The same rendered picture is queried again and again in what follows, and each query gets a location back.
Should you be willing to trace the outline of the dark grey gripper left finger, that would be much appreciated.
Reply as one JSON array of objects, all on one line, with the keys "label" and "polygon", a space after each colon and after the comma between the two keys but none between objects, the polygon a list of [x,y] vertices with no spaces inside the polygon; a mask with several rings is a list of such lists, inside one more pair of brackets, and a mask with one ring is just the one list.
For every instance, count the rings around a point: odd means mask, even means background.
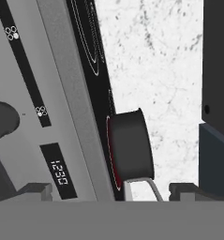
[{"label": "dark grey gripper left finger", "polygon": [[6,187],[0,200],[6,202],[51,202],[52,184],[28,183],[19,190],[13,187]]}]

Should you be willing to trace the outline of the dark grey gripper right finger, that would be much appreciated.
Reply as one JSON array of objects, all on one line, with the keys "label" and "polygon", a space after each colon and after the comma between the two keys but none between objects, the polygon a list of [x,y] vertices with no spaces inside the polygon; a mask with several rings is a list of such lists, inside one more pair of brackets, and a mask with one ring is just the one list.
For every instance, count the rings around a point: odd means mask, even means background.
[{"label": "dark grey gripper right finger", "polygon": [[193,183],[170,183],[169,191],[170,202],[224,201],[224,197],[207,193]]}]

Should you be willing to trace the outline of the dark grey stove knob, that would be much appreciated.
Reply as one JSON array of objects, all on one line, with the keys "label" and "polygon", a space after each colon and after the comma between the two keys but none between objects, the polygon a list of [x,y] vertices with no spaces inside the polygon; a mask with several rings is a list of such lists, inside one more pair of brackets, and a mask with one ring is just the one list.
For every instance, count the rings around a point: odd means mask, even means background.
[{"label": "dark grey stove knob", "polygon": [[18,112],[11,105],[0,101],[0,139],[14,132],[19,125]]}]

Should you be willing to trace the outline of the grey stove with black hob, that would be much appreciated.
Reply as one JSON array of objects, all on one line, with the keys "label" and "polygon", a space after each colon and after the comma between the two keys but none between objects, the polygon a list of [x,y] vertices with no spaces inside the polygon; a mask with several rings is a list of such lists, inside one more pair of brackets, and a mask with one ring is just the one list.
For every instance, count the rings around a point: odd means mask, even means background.
[{"label": "grey stove with black hob", "polygon": [[0,101],[20,116],[0,139],[0,197],[51,183],[55,202],[125,198],[109,154],[115,108],[94,0],[0,0]]}]

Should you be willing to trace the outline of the black range hood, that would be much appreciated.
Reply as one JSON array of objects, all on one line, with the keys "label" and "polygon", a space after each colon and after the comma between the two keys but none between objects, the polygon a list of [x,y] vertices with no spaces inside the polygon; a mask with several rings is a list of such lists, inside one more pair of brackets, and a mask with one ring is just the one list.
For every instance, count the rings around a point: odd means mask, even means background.
[{"label": "black range hood", "polygon": [[224,135],[224,0],[203,0],[202,120]]}]

